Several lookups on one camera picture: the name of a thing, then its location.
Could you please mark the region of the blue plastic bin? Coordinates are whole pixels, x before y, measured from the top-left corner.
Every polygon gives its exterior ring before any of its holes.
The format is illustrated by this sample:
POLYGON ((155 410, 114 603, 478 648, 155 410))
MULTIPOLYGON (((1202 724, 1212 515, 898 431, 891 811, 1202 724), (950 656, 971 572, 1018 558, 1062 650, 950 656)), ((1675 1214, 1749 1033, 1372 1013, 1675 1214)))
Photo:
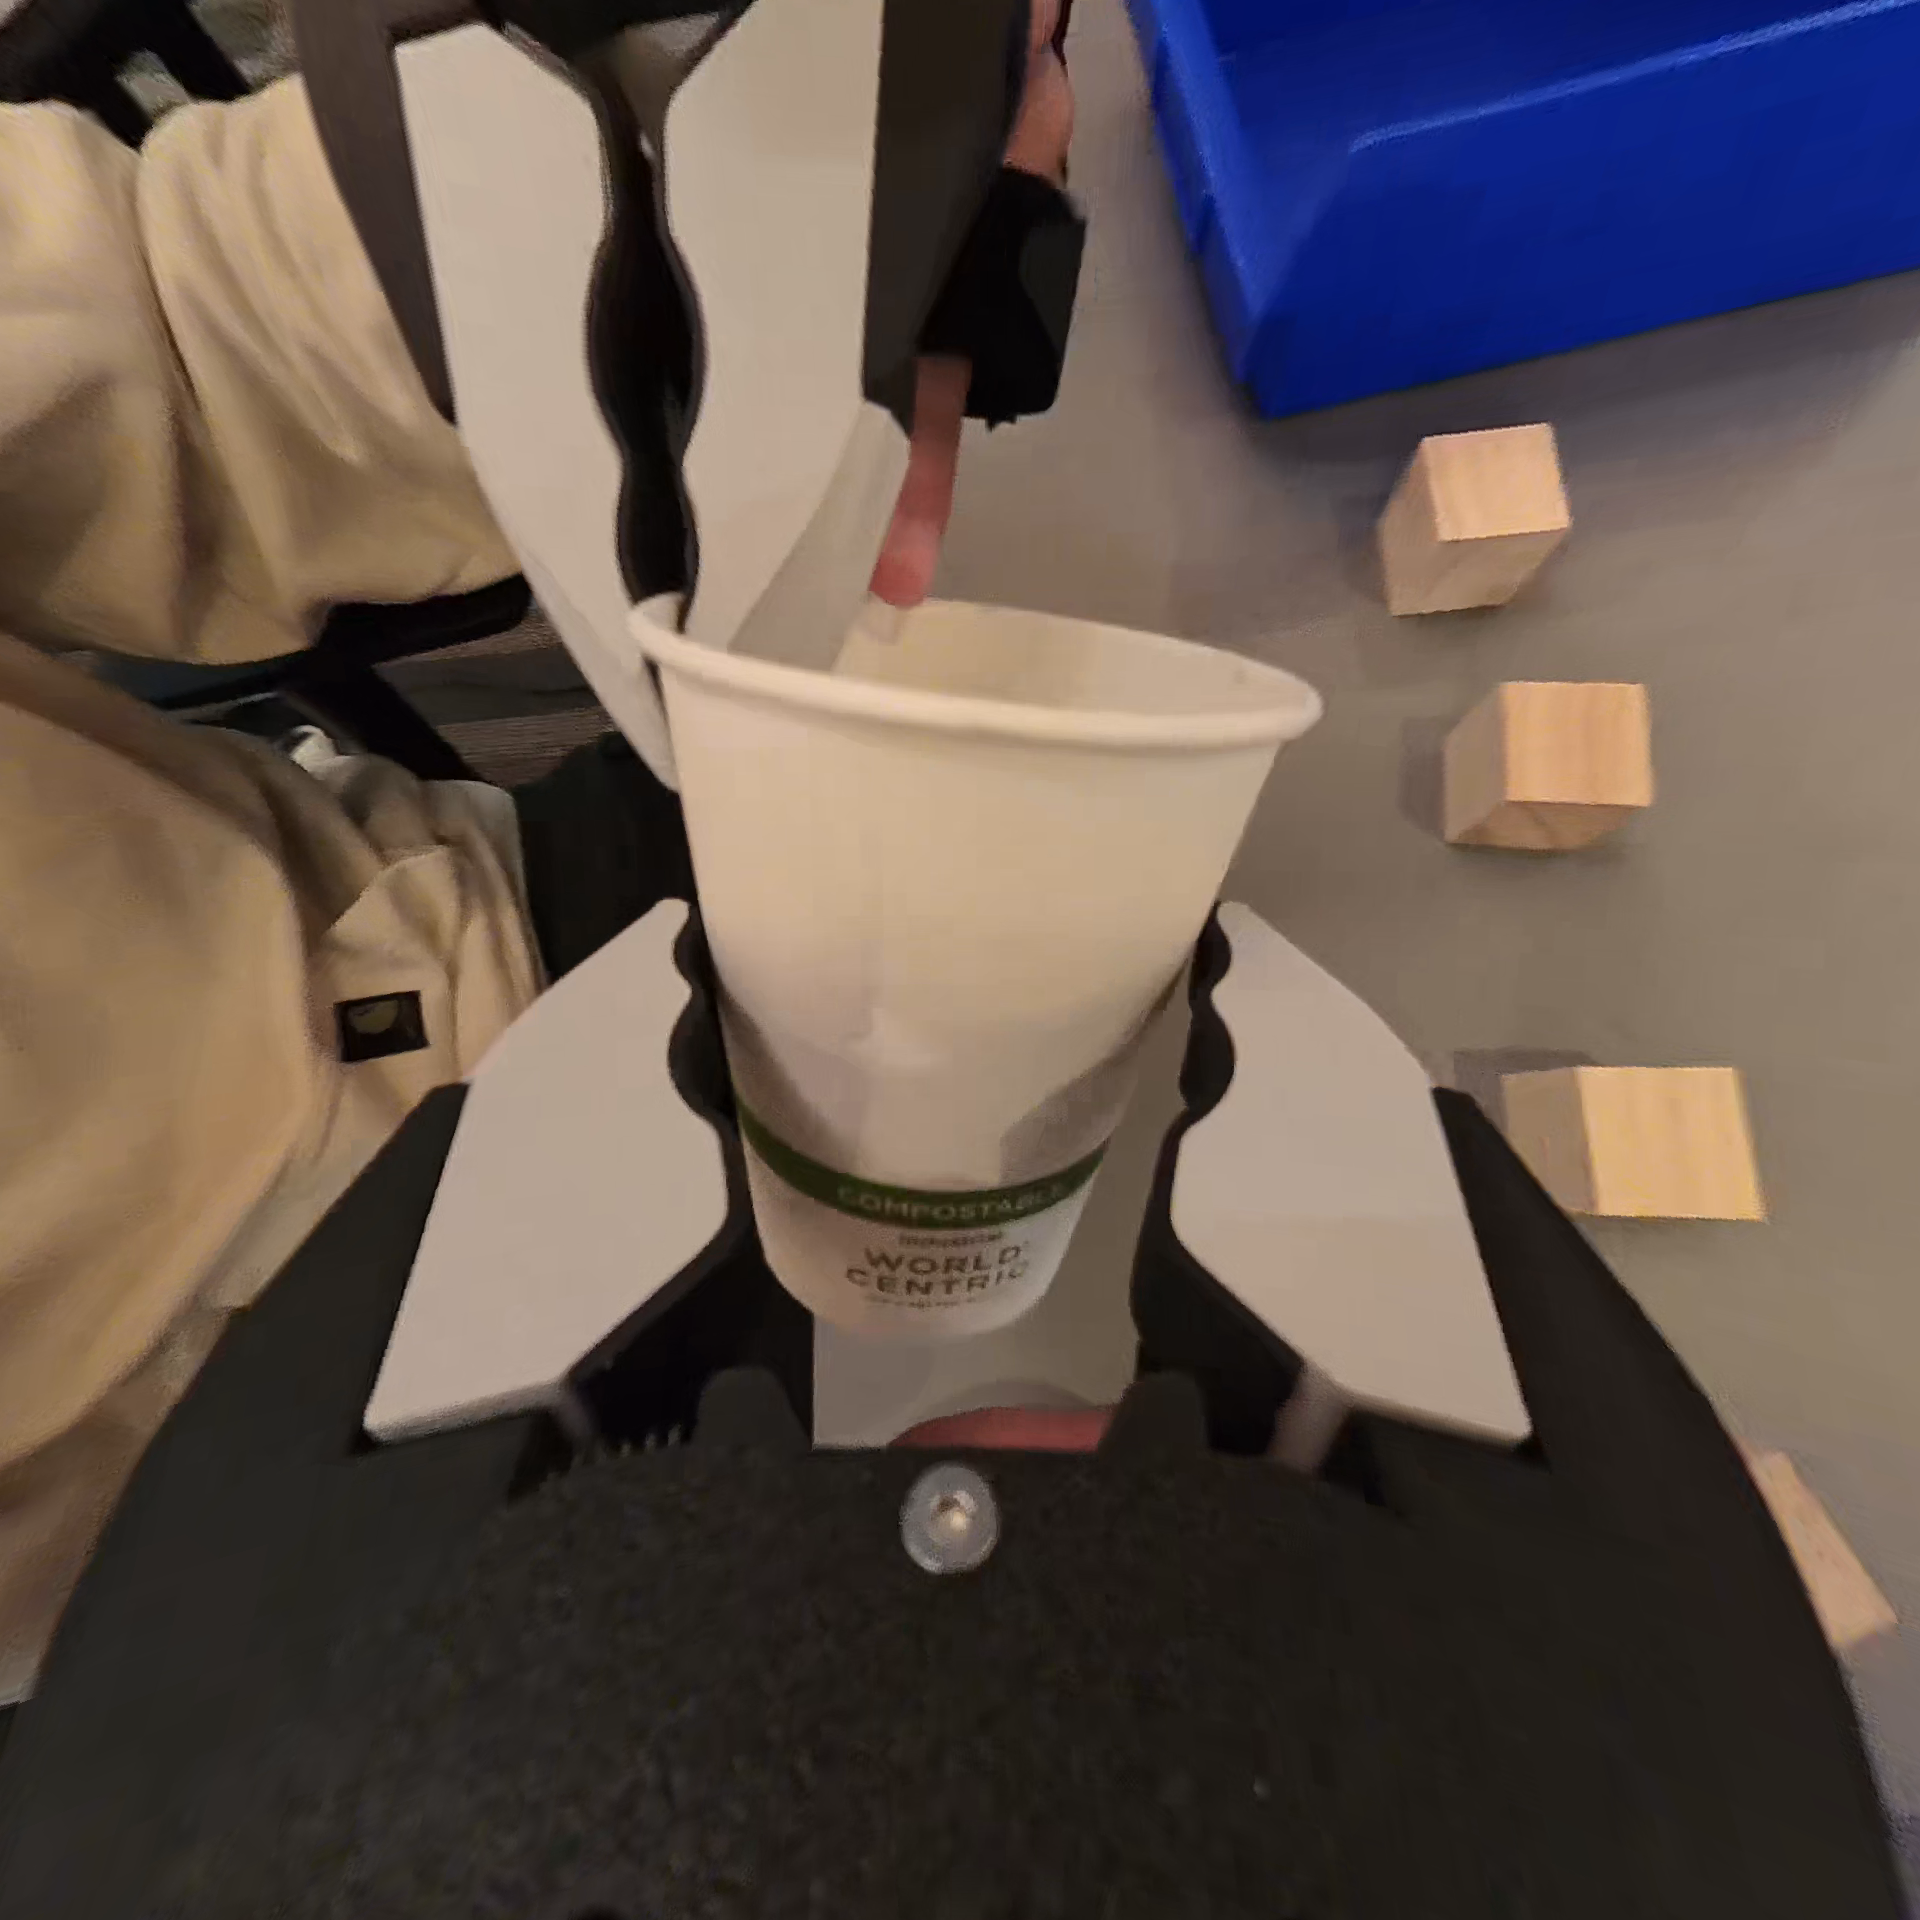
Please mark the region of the blue plastic bin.
POLYGON ((1259 415, 1915 270, 1915 4, 1124 11, 1259 415))

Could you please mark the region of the person's left hand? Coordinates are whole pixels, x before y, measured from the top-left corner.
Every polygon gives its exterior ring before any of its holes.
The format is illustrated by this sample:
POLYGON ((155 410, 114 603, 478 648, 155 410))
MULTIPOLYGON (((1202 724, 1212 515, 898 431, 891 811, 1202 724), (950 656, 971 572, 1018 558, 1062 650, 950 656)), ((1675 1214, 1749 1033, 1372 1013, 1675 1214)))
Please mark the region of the person's left hand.
MULTIPOLYGON (((1020 174, 1065 187, 1072 91, 1057 48, 1065 4, 1030 4, 1020 103, 1003 162, 1020 174)), ((917 410, 896 515, 880 548, 869 598, 891 609, 923 603, 934 587, 950 526, 955 466, 962 459, 971 398, 971 365, 962 357, 923 357, 917 410)))

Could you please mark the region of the person's beige clothing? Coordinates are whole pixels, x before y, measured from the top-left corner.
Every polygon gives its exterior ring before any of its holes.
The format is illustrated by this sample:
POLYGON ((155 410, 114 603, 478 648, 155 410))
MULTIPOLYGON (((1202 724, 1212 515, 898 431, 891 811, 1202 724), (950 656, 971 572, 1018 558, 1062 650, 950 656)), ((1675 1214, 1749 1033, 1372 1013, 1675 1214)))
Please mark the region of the person's beige clothing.
POLYGON ((2 107, 2 1704, 155 1428, 542 991, 514 803, 76 665, 260 665, 518 562, 302 83, 2 107))

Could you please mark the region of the wooden cube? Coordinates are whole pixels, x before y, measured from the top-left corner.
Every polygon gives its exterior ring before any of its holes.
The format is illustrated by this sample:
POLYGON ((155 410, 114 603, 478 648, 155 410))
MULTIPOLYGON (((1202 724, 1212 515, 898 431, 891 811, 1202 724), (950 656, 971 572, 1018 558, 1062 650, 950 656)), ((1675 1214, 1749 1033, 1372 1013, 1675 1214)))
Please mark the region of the wooden cube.
POLYGON ((1652 803, 1647 687, 1503 684, 1439 751, 1452 847, 1584 851, 1652 803))
POLYGON ((1378 517, 1380 598, 1392 617, 1506 607, 1568 535, 1547 423, 1427 435, 1378 517))
POLYGON ((1503 1140, 1561 1214, 1763 1222, 1733 1067, 1565 1067, 1500 1075, 1503 1140))
POLYGON ((1744 1440, 1739 1440, 1739 1454, 1784 1537, 1828 1648, 1852 1654, 1858 1643, 1895 1635, 1897 1614, 1788 1454, 1744 1440))

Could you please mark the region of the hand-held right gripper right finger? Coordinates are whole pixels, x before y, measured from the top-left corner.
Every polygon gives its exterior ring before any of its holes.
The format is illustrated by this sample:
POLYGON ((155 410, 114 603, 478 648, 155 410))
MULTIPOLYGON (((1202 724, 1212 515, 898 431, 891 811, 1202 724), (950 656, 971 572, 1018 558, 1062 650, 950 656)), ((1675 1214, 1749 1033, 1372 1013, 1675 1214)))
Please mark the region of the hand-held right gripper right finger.
POLYGON ((1128 1314, 1215 1454, 1322 1460, 1356 1415, 1532 1434, 1427 1071, 1246 904, 1192 952, 1128 1314))

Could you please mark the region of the white paper cup green band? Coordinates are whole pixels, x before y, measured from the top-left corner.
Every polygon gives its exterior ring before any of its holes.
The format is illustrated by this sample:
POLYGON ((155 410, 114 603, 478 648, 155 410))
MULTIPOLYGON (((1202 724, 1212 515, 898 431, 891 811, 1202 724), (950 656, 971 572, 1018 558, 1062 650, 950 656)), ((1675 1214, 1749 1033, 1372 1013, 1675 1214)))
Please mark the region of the white paper cup green band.
POLYGON ((950 1343, 1049 1289, 1283 746, 1283 668, 927 600, 819 668, 630 613, 774 1281, 950 1343))

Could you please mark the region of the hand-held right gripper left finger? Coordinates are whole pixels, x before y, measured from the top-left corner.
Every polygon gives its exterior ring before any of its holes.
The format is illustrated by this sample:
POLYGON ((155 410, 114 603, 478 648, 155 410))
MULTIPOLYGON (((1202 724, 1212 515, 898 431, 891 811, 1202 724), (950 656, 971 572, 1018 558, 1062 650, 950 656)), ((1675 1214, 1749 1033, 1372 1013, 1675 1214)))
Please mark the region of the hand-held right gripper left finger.
POLYGON ((471 1071, 365 1433, 538 1413, 588 1447, 690 1434, 768 1370, 813 1433, 813 1322, 770 1275, 699 913, 665 899, 471 1071))

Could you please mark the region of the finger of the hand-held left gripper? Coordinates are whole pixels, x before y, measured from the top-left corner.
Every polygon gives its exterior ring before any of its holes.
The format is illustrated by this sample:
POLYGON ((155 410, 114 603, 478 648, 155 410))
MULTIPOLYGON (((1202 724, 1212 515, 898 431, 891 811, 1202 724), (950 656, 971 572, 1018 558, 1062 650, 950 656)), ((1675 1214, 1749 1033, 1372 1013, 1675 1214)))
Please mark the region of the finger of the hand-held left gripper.
POLYGON ((589 692, 676 786, 618 574, 623 465, 589 380, 600 126, 568 81, 485 23, 405 41, 395 83, 468 466, 589 692))
POLYGON ((830 670, 908 469, 865 398, 882 4, 749 4, 664 106, 665 237, 694 310, 690 587, 653 670, 830 670))

